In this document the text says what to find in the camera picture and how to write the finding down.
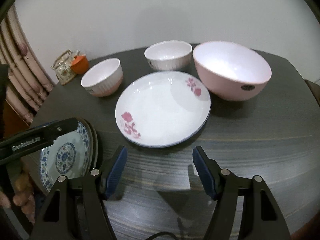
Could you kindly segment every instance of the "screw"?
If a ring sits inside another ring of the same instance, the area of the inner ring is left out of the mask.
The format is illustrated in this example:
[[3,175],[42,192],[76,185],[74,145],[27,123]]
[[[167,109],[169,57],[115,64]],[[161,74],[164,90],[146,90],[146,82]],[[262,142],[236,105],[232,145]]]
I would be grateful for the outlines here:
[[227,169],[222,169],[221,174],[228,176],[230,174],[230,171]]
[[97,170],[97,169],[92,170],[92,171],[90,172],[90,174],[91,174],[92,176],[97,176],[99,173],[100,173],[100,171]]
[[262,178],[259,175],[257,175],[257,176],[254,176],[254,180],[257,182],[261,182]]
[[66,180],[66,176],[60,176],[59,178],[58,178],[58,181],[59,182],[64,182]]

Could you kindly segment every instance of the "bowl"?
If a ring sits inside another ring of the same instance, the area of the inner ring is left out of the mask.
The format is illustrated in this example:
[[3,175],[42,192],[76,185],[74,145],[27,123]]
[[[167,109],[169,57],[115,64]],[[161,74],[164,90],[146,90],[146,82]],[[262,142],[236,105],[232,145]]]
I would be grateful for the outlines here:
[[116,92],[123,79],[120,60],[106,59],[90,68],[81,79],[81,85],[95,97],[105,97]]
[[177,70],[191,61],[192,46],[184,41],[163,41],[147,48],[144,52],[154,70]]
[[84,74],[89,69],[89,62],[85,55],[76,56],[72,61],[70,68],[77,74]]
[[271,78],[267,61],[257,52],[226,41],[209,41],[193,50],[204,85],[228,101],[245,101],[262,91]]

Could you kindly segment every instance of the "floral curtain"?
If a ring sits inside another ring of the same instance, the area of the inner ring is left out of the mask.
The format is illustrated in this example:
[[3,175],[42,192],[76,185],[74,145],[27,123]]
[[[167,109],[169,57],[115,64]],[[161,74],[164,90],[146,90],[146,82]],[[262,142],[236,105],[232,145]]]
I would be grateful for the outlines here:
[[0,23],[0,63],[10,66],[6,100],[30,124],[53,85],[30,52],[14,6]]

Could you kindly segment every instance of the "cable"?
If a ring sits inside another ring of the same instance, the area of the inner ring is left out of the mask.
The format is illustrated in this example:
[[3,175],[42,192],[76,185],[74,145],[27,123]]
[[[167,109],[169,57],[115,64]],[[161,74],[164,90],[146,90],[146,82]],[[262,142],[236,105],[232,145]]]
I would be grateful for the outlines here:
[[156,234],[148,237],[146,240],[152,240],[152,239],[157,238],[158,236],[171,236],[174,240],[179,240],[173,233],[169,233],[169,232],[156,233]]

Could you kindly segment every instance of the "plate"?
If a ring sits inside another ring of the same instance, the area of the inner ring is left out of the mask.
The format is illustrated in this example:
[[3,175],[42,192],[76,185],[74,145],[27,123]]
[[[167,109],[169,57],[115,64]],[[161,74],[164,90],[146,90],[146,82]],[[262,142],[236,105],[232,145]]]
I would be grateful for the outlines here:
[[131,142],[145,147],[168,147],[193,136],[211,109],[208,90],[184,72],[143,76],[130,84],[116,104],[116,124]]
[[98,161],[98,149],[99,149],[99,144],[98,144],[98,136],[97,136],[97,132],[94,128],[94,126],[92,124],[91,125],[91,130],[92,130],[92,133],[93,133],[93,138],[94,138],[94,142],[93,142],[93,145],[94,145],[94,149],[93,149],[93,156],[94,156],[94,159],[93,161],[91,162],[91,167],[90,167],[90,171],[94,170],[97,166],[97,161]]
[[84,174],[87,174],[90,170],[90,166],[91,166],[91,162],[92,162],[92,158],[93,158],[93,151],[94,151],[94,137],[93,137],[93,132],[92,132],[92,129],[91,129],[91,125],[89,124],[89,122],[85,119],[82,119],[82,118],[77,118],[78,121],[80,121],[84,127],[86,128],[87,132],[88,132],[88,135],[89,135],[89,148],[90,148],[90,154],[89,154],[89,161],[87,162],[87,165],[85,168],[85,173]]
[[48,191],[61,175],[69,179],[84,176],[92,148],[90,133],[91,131],[78,121],[75,131],[59,136],[53,145],[41,150],[39,172]]
[[92,171],[96,168],[97,160],[98,160],[98,137],[97,132],[94,128],[94,126],[91,123],[88,123],[90,126],[91,132],[92,132],[92,145],[93,145],[93,151],[92,151],[92,158],[90,160],[90,166],[88,166],[88,171]]

